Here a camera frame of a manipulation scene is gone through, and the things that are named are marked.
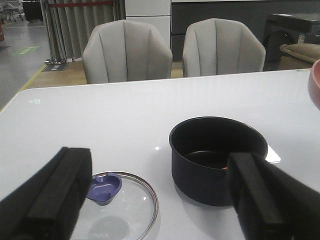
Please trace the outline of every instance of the gray chair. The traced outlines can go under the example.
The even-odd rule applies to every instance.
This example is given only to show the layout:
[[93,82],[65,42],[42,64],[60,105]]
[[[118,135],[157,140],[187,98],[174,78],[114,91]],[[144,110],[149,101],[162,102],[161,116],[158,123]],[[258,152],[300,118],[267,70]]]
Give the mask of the gray chair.
[[184,77],[261,72],[266,50],[241,22],[211,18],[186,31]]
[[153,25],[119,20],[94,28],[82,62],[88,84],[167,79],[172,53]]

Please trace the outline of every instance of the white table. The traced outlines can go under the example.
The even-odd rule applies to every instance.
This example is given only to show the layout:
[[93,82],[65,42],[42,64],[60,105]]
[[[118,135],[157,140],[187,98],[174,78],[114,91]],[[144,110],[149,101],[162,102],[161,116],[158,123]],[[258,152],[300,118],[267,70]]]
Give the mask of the white table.
[[320,192],[320,110],[309,70],[30,89],[0,113],[0,199],[62,147],[90,148],[93,172],[125,171],[148,181],[160,214],[148,239],[243,240],[232,207],[188,199],[171,177],[169,133],[197,116],[257,129],[276,165]]

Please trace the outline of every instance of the concrete floor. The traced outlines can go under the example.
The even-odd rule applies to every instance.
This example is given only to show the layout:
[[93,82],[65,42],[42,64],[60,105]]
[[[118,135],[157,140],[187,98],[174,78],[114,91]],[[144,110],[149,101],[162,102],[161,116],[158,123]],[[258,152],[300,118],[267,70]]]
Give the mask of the concrete floor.
[[[39,20],[7,21],[2,25],[4,41],[0,42],[0,109],[50,58],[44,23]],[[18,51],[37,46],[30,53]]]

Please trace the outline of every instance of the stanchion post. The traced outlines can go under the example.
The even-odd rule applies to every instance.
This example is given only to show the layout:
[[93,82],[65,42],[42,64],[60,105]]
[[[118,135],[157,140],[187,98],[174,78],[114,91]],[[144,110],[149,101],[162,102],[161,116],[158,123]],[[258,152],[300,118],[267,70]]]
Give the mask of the stanchion post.
[[50,47],[50,57],[51,59],[47,59],[44,61],[46,65],[58,65],[64,64],[67,61],[66,53],[64,51],[64,46],[59,44],[59,31],[60,26],[54,26],[55,22],[60,22],[55,14],[52,14],[51,9],[49,8],[48,0],[41,0],[41,9],[43,15],[43,21],[45,24],[45,28],[47,31],[49,47]]

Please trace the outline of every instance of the saucepan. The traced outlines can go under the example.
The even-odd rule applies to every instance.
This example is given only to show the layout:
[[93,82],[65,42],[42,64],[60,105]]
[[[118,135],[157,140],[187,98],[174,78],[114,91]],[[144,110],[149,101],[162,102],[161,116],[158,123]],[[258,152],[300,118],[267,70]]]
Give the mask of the saucepan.
[[172,177],[191,199],[211,206],[231,206],[226,186],[230,153],[265,158],[268,144],[252,127],[237,120],[202,116],[176,125],[170,135]]

